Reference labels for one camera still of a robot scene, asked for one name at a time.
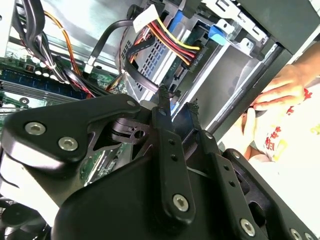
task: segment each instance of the hand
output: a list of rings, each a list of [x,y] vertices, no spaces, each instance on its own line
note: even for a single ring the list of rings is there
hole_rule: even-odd
[[[249,145],[255,138],[256,112],[249,108],[223,136],[222,142],[226,149],[235,149],[245,155]]]
[[[295,65],[286,65],[253,102],[258,111],[275,107],[290,107],[305,99],[304,87],[308,77]]]

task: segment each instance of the cable bundle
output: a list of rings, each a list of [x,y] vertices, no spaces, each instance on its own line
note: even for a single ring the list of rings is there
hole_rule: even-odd
[[[66,30],[53,15],[43,10],[40,0],[22,0],[22,4],[17,3],[16,6],[12,25],[19,33],[21,41],[29,54],[44,62],[46,66],[53,71],[59,82],[70,83],[76,91],[81,89],[92,97],[109,94],[96,84],[82,77]],[[23,10],[22,14],[18,13],[18,8]],[[52,56],[47,35],[43,32],[45,16],[49,17],[62,31],[68,48],[72,69],[64,65],[59,57]]]

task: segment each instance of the person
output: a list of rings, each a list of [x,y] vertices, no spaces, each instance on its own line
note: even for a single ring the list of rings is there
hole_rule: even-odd
[[[320,237],[320,43],[286,65],[222,138]],[[256,118],[255,110],[267,110]]]

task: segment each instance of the metal bracket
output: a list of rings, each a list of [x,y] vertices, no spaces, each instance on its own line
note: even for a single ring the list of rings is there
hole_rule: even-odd
[[[6,56],[16,0],[5,0],[0,8],[0,58]]]
[[[231,0],[202,0],[206,6],[222,19],[232,19],[256,40],[266,41],[267,35],[260,30]]]

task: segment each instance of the white shirt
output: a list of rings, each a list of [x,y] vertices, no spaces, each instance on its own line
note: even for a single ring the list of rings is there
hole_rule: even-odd
[[[320,237],[320,81],[305,90],[305,98],[257,118],[254,141],[264,154],[249,162]]]

